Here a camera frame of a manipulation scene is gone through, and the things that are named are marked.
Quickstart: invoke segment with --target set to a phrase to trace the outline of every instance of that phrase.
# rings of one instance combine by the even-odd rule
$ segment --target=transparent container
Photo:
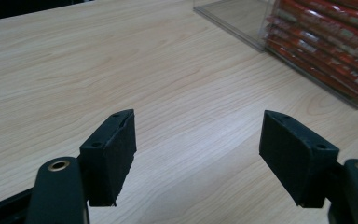
[[[358,108],[358,8],[346,2],[194,0],[194,10]]]
[[[266,16],[274,0],[194,0],[194,10],[239,40],[263,51]]]

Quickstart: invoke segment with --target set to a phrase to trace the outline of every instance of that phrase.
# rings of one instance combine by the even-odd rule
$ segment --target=wooden table
[[[96,0],[0,21],[0,201],[134,108],[138,152],[92,223],[327,223],[258,155],[265,109],[358,158],[358,110],[192,11],[191,0]]]

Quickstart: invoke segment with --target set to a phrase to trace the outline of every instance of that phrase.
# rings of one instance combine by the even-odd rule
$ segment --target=wood grain surface
[[[327,223],[258,155],[265,109],[358,158],[358,110],[192,11],[190,0],[96,0],[0,20],[0,201],[135,110],[138,152],[117,207],[91,223]]]

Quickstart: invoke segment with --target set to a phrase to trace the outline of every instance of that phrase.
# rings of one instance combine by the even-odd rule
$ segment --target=clear plastic box
[[[355,7],[353,1],[194,0],[194,10],[358,108],[358,0]]]
[[[274,0],[194,0],[194,10],[239,40],[264,50],[267,15]]]

